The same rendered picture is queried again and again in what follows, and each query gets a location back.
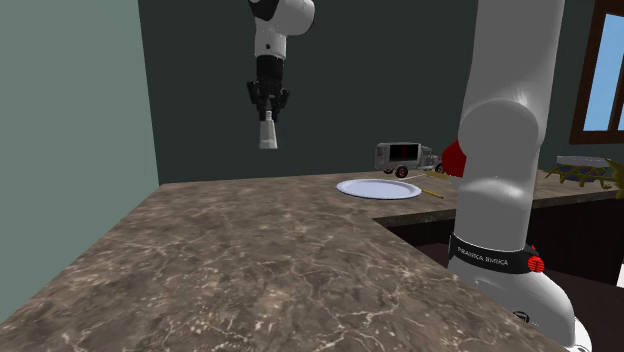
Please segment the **white round plate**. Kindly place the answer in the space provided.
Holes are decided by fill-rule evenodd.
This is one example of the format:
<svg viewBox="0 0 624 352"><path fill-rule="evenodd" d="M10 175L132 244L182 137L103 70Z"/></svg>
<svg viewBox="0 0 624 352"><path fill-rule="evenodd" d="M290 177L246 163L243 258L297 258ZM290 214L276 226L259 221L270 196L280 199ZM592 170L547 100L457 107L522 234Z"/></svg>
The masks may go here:
<svg viewBox="0 0 624 352"><path fill-rule="evenodd" d="M336 189L346 195L375 200L404 200L422 193L415 185L388 179L352 179L338 183Z"/></svg>

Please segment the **small white grey bottle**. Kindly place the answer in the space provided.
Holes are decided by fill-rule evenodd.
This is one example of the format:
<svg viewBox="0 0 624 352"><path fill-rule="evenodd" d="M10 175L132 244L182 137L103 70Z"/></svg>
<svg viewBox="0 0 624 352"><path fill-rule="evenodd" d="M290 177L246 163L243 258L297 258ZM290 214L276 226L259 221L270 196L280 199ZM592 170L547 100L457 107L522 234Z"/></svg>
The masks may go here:
<svg viewBox="0 0 624 352"><path fill-rule="evenodd" d="M275 150L278 148L275 121L272 112L265 112L265 119L260 122L259 148Z"/></svg>

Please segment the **red round object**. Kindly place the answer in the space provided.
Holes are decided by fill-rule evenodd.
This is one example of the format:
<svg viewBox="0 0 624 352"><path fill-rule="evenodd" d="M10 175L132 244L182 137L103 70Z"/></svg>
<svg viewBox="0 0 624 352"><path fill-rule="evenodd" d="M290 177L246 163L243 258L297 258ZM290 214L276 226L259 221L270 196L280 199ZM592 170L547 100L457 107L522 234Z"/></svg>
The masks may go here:
<svg viewBox="0 0 624 352"><path fill-rule="evenodd" d="M463 177L466 155L463 153L458 140L455 140L444 150L441 162L446 174L458 178Z"/></svg>

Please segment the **grey round pot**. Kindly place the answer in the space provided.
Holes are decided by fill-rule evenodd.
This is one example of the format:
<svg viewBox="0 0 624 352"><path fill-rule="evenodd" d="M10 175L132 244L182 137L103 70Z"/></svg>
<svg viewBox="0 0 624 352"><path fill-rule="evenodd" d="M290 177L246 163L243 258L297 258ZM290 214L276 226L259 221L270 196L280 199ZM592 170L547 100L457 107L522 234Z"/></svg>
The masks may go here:
<svg viewBox="0 0 624 352"><path fill-rule="evenodd" d="M558 156L556 161L561 174L567 174L577 168L566 177L569 181L579 182L582 175L588 174L586 182L590 183L596 180L596 176L605 176L610 171L610 166L601 157Z"/></svg>

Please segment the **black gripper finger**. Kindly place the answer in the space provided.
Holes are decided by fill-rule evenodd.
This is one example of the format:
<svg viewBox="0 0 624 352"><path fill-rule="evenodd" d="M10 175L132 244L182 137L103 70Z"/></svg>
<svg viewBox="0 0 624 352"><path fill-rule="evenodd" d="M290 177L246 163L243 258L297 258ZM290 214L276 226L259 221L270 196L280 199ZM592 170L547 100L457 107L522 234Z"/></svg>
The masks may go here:
<svg viewBox="0 0 624 352"><path fill-rule="evenodd" d="M247 83L247 90L251 103L256 107L260 121L266 120L266 103L267 95L265 94L262 85L258 81L251 81Z"/></svg>
<svg viewBox="0 0 624 352"><path fill-rule="evenodd" d="M280 91L277 92L275 95L270 96L272 119L275 122L278 121L278 117L279 117L281 110L286 107L289 95L290 95L289 90L281 88Z"/></svg>

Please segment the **brown framed window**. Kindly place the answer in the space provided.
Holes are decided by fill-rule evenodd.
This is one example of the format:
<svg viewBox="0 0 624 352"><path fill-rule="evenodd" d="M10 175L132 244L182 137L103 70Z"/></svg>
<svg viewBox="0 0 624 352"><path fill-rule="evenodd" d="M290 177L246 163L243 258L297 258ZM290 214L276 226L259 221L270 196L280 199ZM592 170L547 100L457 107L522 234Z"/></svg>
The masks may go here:
<svg viewBox="0 0 624 352"><path fill-rule="evenodd" d="M624 144L624 0L595 0L569 142Z"/></svg>

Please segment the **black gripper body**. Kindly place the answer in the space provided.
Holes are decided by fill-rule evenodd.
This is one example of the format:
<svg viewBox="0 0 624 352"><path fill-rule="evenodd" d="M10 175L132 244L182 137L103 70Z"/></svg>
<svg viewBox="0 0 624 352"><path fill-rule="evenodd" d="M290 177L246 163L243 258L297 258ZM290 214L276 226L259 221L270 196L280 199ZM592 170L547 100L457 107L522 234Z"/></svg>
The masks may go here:
<svg viewBox="0 0 624 352"><path fill-rule="evenodd" d="M273 55L256 57L256 83L260 96L282 97L284 60Z"/></svg>

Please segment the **grey toy truck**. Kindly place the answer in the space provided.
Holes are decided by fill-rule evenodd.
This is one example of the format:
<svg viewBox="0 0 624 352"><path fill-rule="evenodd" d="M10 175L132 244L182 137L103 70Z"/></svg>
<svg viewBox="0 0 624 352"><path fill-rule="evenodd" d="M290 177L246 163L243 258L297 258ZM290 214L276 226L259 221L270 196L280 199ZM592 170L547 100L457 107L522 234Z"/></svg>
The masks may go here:
<svg viewBox="0 0 624 352"><path fill-rule="evenodd" d="M374 167L385 174L394 173L406 178L410 170L445 173L441 158L430 147L416 142L378 143L374 153Z"/></svg>

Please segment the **yellow green plant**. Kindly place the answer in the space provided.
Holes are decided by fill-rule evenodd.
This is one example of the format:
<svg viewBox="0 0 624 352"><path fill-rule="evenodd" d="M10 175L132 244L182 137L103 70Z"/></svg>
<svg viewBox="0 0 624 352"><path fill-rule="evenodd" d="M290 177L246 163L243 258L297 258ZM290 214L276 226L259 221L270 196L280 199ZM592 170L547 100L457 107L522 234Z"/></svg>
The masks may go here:
<svg viewBox="0 0 624 352"><path fill-rule="evenodd" d="M586 156L558 156L556 166L546 177L558 175L559 182L576 181L580 187L598 181L604 190L617 189L616 198L624 199L624 165L610 159Z"/></svg>

